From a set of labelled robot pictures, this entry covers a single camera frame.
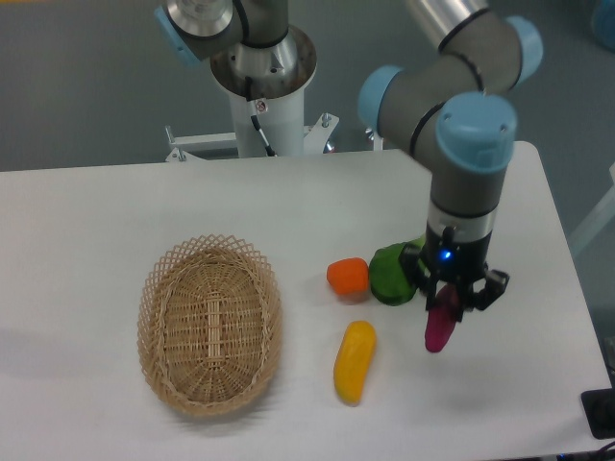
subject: white table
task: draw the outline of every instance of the white table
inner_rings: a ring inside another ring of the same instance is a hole
[[[481,460],[600,447],[579,394],[609,387],[535,149],[518,143],[489,262],[507,293],[426,352],[424,298],[341,303],[325,280],[421,234],[430,176],[399,152],[0,174],[0,456],[6,460]],[[173,245],[235,234],[283,296],[281,367],[249,411],[192,421],[140,373],[142,284]],[[359,407],[332,365],[346,326],[379,346]]]

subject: gray floor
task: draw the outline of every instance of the gray floor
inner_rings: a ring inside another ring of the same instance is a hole
[[[539,73],[510,100],[520,137],[541,153],[569,234],[612,185],[615,53],[597,45],[584,0],[493,0],[521,14],[546,47]],[[0,170],[163,161],[163,131],[232,130],[225,96],[208,68],[183,68],[163,41],[158,0],[57,0],[0,5]],[[358,90],[386,63],[419,70],[435,52],[403,0],[290,0],[291,21],[314,41],[317,75],[307,122],[341,117],[340,150],[368,148]],[[577,260],[600,337],[615,335],[615,222]]]

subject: wicker basket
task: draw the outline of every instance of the wicker basket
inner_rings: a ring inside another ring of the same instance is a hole
[[[143,288],[138,353],[158,397],[193,416],[235,410],[275,373],[282,309],[274,273],[233,236],[202,236],[160,259]]]

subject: silver cylinder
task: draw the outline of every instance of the silver cylinder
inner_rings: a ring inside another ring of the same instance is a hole
[[[436,48],[455,27],[488,6],[486,0],[406,0],[406,4]]]
[[[173,22],[192,36],[217,36],[233,19],[232,0],[167,0]]]
[[[430,202],[427,223],[436,235],[442,235],[446,228],[455,229],[453,243],[472,243],[482,240],[493,230],[497,209],[477,218],[462,218],[442,211]]]
[[[277,98],[288,94],[288,85],[297,79],[299,56],[292,34],[269,48],[252,48],[237,43],[228,55],[234,83],[243,87],[252,79],[250,99]]]

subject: yellow pepper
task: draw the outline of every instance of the yellow pepper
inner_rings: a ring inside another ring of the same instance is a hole
[[[358,405],[363,384],[376,349],[376,331],[368,322],[352,322],[339,347],[333,381],[337,395],[349,405]]]

